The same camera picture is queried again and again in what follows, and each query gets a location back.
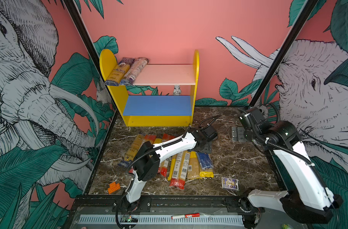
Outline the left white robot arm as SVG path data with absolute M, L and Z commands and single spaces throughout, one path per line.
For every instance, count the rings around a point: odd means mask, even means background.
M 129 204 L 139 201 L 146 182 L 156 176 L 163 161 L 184 151 L 199 152 L 217 137 L 217 131 L 209 125 L 202 128 L 188 127 L 181 136 L 163 143 L 143 143 L 126 170 L 132 179 L 123 199 Z

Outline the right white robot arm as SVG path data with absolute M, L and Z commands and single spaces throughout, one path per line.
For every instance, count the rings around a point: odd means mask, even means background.
M 268 208 L 284 212 L 299 223 L 329 223 L 332 210 L 338 209 L 343 199 L 327 187 L 296 127 L 283 120 L 270 123 L 257 107 L 241 109 L 239 120 L 244 137 L 266 154 L 277 156 L 296 186 L 294 191 L 280 192 L 253 189 L 239 199 L 242 210 Z

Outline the blue Barilla spaghetti box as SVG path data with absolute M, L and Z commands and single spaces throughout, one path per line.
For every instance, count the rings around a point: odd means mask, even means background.
M 213 163 L 207 153 L 196 153 L 202 170 L 213 169 Z

